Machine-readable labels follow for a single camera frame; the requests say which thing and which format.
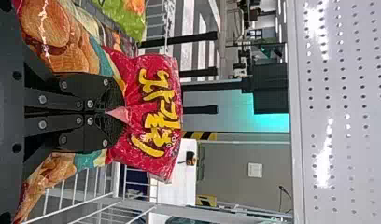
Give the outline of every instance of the red snack bag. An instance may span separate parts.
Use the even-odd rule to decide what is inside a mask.
[[[177,62],[163,55],[128,58],[105,50],[127,85],[126,106],[108,114],[128,124],[118,143],[108,150],[107,160],[143,169],[167,181],[176,165],[182,127]]]

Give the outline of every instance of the electrical box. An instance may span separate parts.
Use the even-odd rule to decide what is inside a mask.
[[[262,178],[262,164],[250,162],[248,164],[248,177]]]

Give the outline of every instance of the black pole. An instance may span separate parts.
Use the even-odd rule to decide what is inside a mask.
[[[179,72],[179,77],[216,77],[217,75],[218,75],[217,67],[209,67],[206,69]]]
[[[198,34],[198,35],[183,35],[183,36],[170,37],[170,38],[167,38],[167,45],[183,44],[183,43],[190,43],[190,42],[197,42],[197,41],[204,41],[204,40],[218,40],[218,32],[211,31],[211,32]],[[139,46],[139,48],[145,49],[145,48],[159,47],[159,46],[164,46],[164,44],[165,44],[164,38],[148,40],[148,41],[141,42],[141,45]]]
[[[184,107],[184,114],[217,115],[218,114],[218,106],[217,105],[206,105],[206,106]]]

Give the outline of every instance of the white wall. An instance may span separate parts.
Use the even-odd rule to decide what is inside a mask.
[[[247,177],[247,164],[263,164],[262,178]],[[279,188],[292,193],[289,145],[205,145],[205,179],[198,194],[215,195],[219,201],[278,210]],[[291,201],[283,194],[281,211]]]

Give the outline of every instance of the yellow black warning stripe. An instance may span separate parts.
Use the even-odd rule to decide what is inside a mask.
[[[196,140],[217,141],[217,133],[212,132],[182,132],[182,137]]]

